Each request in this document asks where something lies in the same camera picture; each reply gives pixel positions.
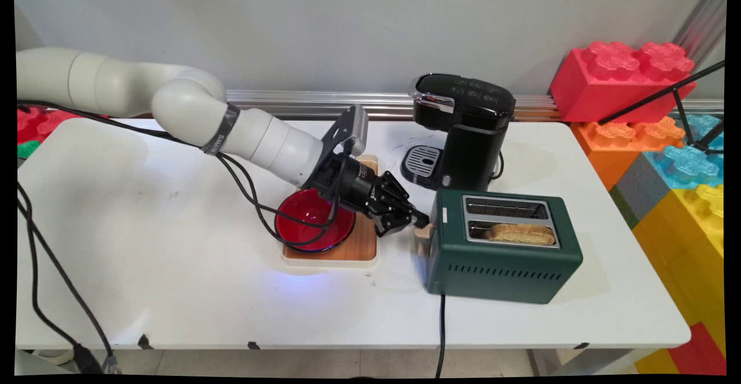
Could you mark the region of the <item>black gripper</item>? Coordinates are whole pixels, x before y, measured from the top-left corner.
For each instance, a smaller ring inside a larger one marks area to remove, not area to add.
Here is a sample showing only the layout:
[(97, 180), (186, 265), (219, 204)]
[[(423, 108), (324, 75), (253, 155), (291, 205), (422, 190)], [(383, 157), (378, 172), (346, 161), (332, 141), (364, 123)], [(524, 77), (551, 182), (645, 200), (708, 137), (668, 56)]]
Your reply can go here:
[(356, 213), (375, 217), (379, 238), (392, 235), (408, 225), (428, 226), (429, 216), (410, 201), (410, 194), (389, 171), (375, 170), (350, 155), (328, 155), (311, 174), (311, 186), (329, 201)]

